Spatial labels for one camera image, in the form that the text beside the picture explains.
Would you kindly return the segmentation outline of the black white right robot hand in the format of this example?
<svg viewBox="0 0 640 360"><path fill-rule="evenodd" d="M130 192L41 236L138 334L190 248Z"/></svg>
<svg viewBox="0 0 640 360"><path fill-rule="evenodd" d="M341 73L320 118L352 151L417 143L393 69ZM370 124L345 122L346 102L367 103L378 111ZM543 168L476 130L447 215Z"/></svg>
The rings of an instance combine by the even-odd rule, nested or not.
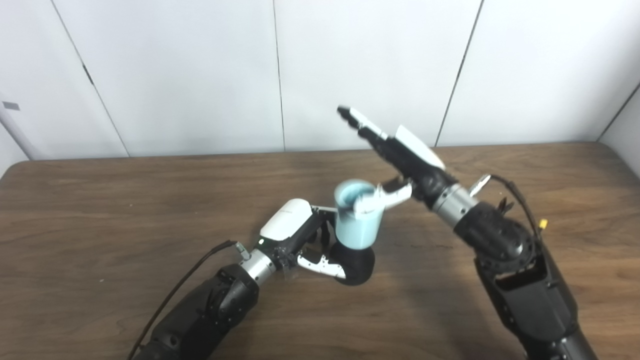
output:
<svg viewBox="0 0 640 360"><path fill-rule="evenodd" d="M412 197L435 213L441 195L458 183L447 173L440 158L421 140L417 141L418 149L410 148L399 134L387 134L352 107L339 105L336 111L378 156L393 166L403 179L409 180L413 187Z"/></svg>

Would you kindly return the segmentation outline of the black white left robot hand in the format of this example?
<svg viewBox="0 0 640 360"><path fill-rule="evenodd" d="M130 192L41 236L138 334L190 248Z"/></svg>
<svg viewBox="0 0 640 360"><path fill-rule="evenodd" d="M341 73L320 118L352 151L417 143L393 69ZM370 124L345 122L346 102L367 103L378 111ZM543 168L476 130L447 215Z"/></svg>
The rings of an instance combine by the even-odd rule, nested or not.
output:
<svg viewBox="0 0 640 360"><path fill-rule="evenodd" d="M251 259L259 269L285 274L301 267L336 280L345 280L342 265L329 257L330 227L336 208L311 205L301 198L290 199L261 228Z"/></svg>

